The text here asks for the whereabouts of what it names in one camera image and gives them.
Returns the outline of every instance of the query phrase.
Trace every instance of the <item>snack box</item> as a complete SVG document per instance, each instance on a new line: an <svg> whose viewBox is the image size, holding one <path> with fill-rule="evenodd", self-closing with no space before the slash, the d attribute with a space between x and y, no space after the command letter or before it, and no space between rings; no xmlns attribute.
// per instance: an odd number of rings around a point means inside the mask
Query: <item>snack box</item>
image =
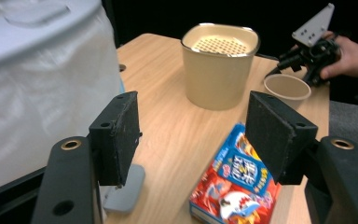
<svg viewBox="0 0 358 224"><path fill-rule="evenodd" d="M281 190L237 123L190 195L204 223L267 224Z"/></svg>

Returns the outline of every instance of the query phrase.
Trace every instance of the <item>colorful packaging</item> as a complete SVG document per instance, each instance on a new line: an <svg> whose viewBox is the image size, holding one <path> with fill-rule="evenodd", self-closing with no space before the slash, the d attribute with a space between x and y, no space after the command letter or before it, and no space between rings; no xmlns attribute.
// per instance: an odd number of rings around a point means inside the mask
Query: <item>colorful packaging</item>
<svg viewBox="0 0 358 224"><path fill-rule="evenodd" d="M190 196L204 223L268 224L281 190L237 123Z"/></svg>

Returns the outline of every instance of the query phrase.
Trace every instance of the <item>perforated lid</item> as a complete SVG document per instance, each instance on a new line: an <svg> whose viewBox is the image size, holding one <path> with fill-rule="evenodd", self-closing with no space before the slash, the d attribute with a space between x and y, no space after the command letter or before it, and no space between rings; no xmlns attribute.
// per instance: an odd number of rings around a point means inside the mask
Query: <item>perforated lid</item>
<svg viewBox="0 0 358 224"><path fill-rule="evenodd" d="M203 37L198 41L193 49L204 52L238 55L247 51L246 46L235 38L223 37Z"/></svg>

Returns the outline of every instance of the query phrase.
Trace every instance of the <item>wooden table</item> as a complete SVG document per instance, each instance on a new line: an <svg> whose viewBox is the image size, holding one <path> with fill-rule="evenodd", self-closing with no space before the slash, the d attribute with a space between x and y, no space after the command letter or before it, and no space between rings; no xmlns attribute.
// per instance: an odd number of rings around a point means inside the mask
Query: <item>wooden table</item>
<svg viewBox="0 0 358 224"><path fill-rule="evenodd" d="M110 213L110 223L199 223L189 214L188 197L234 124L246 121L249 92L263 91L263 77L276 61L255 57L242 102L226 111L205 110L185 94L180 40L144 34L118 50L126 91L138 91L143 132L133 163L145 168L145 182L134 210ZM328 135L328 86L312 89L298 110ZM283 186L271 223L310 223L301 186Z"/></svg>

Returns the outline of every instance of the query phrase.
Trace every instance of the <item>paper cup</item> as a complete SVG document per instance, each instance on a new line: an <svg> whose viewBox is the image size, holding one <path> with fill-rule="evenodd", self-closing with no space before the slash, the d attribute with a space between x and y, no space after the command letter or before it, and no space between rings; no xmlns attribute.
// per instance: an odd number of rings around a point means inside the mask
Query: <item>paper cup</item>
<svg viewBox="0 0 358 224"><path fill-rule="evenodd" d="M274 74L264 79L264 86L274 96L293 109L310 97L310 86L298 77L286 74Z"/></svg>
<svg viewBox="0 0 358 224"><path fill-rule="evenodd" d="M258 34L246 27L202 23L181 43L187 98L211 110L237 105L260 46Z"/></svg>

